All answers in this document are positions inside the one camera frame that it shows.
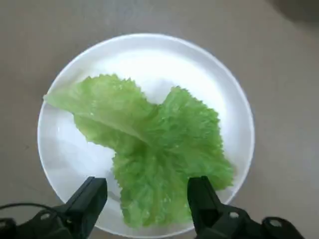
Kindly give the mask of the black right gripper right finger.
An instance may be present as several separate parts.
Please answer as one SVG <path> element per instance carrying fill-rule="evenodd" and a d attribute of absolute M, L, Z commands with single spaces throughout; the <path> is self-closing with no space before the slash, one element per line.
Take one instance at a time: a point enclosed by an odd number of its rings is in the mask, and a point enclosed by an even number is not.
<path fill-rule="evenodd" d="M 289 221 L 252 220 L 245 210 L 221 203 L 208 177 L 190 178 L 187 199 L 197 239 L 303 239 Z"/>

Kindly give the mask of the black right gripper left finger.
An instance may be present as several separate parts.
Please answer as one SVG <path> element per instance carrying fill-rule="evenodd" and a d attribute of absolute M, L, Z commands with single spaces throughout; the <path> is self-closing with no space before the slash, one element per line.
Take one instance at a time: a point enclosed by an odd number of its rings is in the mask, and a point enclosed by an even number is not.
<path fill-rule="evenodd" d="M 1 218 L 2 239 L 87 239 L 108 198 L 105 178 L 88 177 L 63 205 L 50 207 L 39 203 L 11 203 L 1 210 L 36 207 L 41 210 L 18 225 L 13 218 Z"/>

